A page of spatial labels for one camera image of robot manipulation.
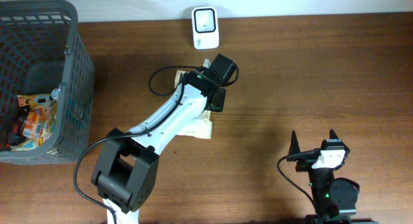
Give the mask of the yellow snack chip bag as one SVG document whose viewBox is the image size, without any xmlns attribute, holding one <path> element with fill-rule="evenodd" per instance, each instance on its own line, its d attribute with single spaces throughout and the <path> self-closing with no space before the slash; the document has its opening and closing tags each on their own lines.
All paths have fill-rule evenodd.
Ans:
<svg viewBox="0 0 413 224">
<path fill-rule="evenodd" d="M 57 117 L 57 100 L 52 94 L 17 95 L 18 117 L 8 146 L 11 151 L 33 150 L 52 135 Z"/>
</svg>

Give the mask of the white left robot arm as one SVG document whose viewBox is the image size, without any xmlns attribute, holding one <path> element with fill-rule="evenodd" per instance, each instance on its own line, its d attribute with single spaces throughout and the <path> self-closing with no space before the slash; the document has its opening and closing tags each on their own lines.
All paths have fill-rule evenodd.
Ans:
<svg viewBox="0 0 413 224">
<path fill-rule="evenodd" d="M 168 100 L 128 132 L 111 130 L 102 141 L 91 182 L 103 199 L 109 223 L 135 223 L 156 182 L 159 158 L 178 132 L 209 110 L 220 112 L 225 88 L 235 83 L 235 61 L 218 54 L 208 66 L 180 75 Z"/>
</svg>

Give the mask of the beige kraft paper pouch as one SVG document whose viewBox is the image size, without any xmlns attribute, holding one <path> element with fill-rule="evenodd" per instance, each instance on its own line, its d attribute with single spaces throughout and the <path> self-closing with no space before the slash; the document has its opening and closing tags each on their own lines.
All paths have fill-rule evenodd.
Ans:
<svg viewBox="0 0 413 224">
<path fill-rule="evenodd" d="M 211 111 L 205 110 L 208 99 L 205 85 L 208 85 L 208 81 L 202 78 L 201 69 L 194 69 L 186 73 L 179 70 L 176 73 L 176 78 L 178 76 L 183 76 L 181 82 L 184 87 L 179 89 L 183 93 L 183 97 L 173 114 L 177 126 L 176 134 L 210 139 L 212 137 Z"/>
</svg>

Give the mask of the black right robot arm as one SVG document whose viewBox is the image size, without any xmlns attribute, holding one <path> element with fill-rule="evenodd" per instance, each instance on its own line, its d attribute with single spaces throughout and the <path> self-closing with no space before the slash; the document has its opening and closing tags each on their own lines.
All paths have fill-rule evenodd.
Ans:
<svg viewBox="0 0 413 224">
<path fill-rule="evenodd" d="M 296 163 L 296 172 L 306 172 L 312 191 L 314 215 L 305 217 L 306 223 L 350 223 L 356 213 L 360 186 L 347 178 L 335 178 L 350 153 L 350 149 L 331 129 L 329 138 L 319 148 L 302 151 L 296 133 L 291 135 L 287 161 Z"/>
</svg>

